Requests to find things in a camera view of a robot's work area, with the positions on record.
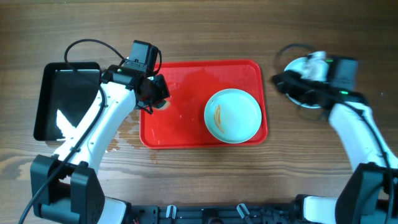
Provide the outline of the green and yellow sponge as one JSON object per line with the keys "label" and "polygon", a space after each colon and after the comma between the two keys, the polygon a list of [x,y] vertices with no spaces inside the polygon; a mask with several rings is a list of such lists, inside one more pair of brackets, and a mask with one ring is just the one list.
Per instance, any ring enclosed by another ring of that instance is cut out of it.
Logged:
{"label": "green and yellow sponge", "polygon": [[167,100],[162,100],[161,102],[157,103],[153,106],[156,110],[166,110],[170,106],[170,102]]}

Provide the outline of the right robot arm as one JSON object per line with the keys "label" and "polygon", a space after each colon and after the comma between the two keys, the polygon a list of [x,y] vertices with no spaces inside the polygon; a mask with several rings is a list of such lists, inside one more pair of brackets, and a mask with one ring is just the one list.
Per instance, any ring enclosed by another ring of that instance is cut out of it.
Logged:
{"label": "right robot arm", "polygon": [[286,70],[271,78],[294,100],[317,104],[327,113],[353,169],[338,198],[299,195],[291,223],[397,223],[397,156],[389,149],[365,97],[353,90],[354,72],[305,77]]}

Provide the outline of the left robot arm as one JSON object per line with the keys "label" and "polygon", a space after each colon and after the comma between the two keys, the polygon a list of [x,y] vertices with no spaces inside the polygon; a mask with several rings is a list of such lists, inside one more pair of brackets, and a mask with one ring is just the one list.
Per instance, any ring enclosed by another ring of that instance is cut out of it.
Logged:
{"label": "left robot arm", "polygon": [[97,174],[102,158],[125,117],[135,109],[153,112],[170,96],[163,75],[117,65],[96,78],[71,69],[77,86],[96,95],[77,127],[59,124],[68,134],[52,156],[38,155],[30,167],[35,216],[58,223],[129,223],[131,204],[105,196]]}

